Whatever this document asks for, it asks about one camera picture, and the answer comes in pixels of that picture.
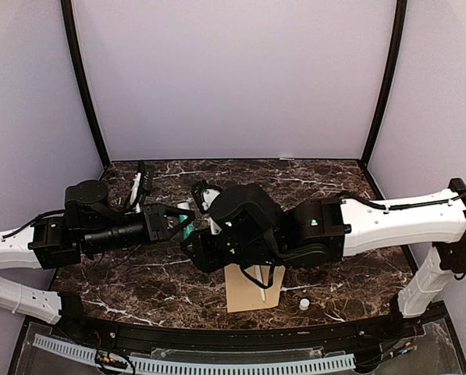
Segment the brown kraft envelope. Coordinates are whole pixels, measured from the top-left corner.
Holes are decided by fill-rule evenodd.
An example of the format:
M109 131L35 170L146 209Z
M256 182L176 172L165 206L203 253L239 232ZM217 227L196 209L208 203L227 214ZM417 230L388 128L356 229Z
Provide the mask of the brown kraft envelope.
M262 289L248 280L238 265L226 266L224 274L227 312L238 313L276 307L279 304L285 270L284 266L277 266L273 274L273 285L268 289Z

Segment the white letter paper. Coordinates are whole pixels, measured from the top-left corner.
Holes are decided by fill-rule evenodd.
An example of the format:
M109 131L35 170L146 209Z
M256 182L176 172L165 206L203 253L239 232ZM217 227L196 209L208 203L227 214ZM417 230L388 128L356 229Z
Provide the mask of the white letter paper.
M263 281L263 275L262 275L261 267L259 265L255 266L254 271L255 271L256 280L260 284L259 290L260 290L260 293L261 293L261 300L263 302L265 302L266 301L266 294L265 294L265 289L263 288L263 286L265 284L264 284L264 281Z

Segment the white glue bottle cap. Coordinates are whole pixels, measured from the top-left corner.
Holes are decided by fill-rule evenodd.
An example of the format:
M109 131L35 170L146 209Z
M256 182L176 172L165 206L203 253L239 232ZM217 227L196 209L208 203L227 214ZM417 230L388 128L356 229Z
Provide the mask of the white glue bottle cap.
M299 309L302 311L308 310L310 307L310 301L307 298L302 298L299 303Z

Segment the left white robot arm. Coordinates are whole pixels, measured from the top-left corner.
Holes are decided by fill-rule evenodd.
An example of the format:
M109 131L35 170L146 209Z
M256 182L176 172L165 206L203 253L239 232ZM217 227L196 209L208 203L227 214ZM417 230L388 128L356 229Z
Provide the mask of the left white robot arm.
M112 209L108 187L99 180L70 186L64 209L45 212L8 233L0 232L0 270L52 270L76 265L112 250L158 244L190 225L194 212L155 203L145 205L137 192L125 211ZM77 341L93 334L79 296L35 289L0 276L0 308L42 320L62 321Z

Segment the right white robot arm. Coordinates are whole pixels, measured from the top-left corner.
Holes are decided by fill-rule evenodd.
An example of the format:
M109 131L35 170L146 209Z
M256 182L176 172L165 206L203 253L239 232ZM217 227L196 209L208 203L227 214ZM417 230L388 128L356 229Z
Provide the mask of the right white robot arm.
M181 243L202 272L236 264L312 268L377 248L428 242L425 261L392 299L381 323L399 338L457 275L466 274L466 185L456 178L442 191L413 198L369 201L350 192L309 199L284 211L258 184L192 188L209 228Z

